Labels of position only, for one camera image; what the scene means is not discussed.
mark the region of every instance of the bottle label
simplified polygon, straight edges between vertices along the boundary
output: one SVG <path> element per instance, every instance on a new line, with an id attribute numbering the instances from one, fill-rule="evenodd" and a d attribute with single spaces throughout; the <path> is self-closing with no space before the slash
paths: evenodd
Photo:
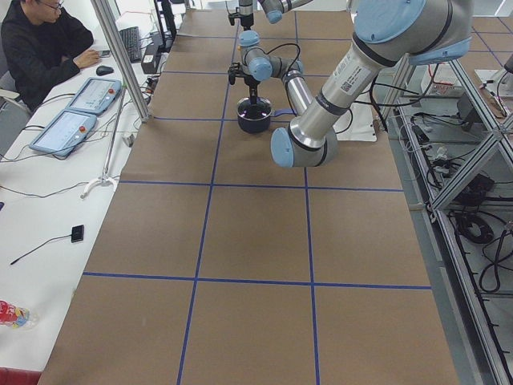
<path id="1" fill-rule="evenodd" d="M 22 309 L 8 302 L 0 301 L 0 325 L 7 325 L 17 328 L 26 324 L 30 313 L 27 309 Z"/>

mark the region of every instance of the black shirt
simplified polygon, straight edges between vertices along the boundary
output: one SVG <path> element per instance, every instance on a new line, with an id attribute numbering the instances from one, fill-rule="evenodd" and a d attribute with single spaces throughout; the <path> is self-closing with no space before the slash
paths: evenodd
<path id="1" fill-rule="evenodd" d="M 12 0 L 2 24 L 7 66 L 16 90 L 31 110 L 43 102 L 53 86 L 80 72 L 73 58 L 92 43 L 92 33 L 64 8 L 55 23 L 34 26 L 19 0 Z M 69 59 L 62 62 L 63 56 Z"/>

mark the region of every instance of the person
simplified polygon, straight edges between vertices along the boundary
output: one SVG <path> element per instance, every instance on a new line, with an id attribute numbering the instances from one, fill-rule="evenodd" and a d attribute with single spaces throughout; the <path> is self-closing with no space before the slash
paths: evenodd
<path id="1" fill-rule="evenodd" d="M 12 0 L 2 23 L 7 66 L 34 111 L 52 87 L 99 62 L 92 33 L 57 0 Z"/>

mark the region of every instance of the man's hand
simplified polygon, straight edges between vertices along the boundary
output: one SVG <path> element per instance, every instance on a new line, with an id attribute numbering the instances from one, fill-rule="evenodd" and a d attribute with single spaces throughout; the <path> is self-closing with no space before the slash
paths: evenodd
<path id="1" fill-rule="evenodd" d="M 85 50 L 82 54 L 73 59 L 78 68 L 83 69 L 99 62 L 99 52 Z"/>

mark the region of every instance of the tablet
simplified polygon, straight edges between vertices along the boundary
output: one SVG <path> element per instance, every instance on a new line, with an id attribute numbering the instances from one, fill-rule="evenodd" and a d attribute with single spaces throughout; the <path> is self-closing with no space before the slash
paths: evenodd
<path id="1" fill-rule="evenodd" d="M 101 115 L 121 91 L 121 82 L 115 79 L 89 78 L 80 87 L 67 109 Z"/>
<path id="2" fill-rule="evenodd" d="M 96 115 L 64 109 L 29 144 L 33 150 L 68 156 L 96 125 Z"/>

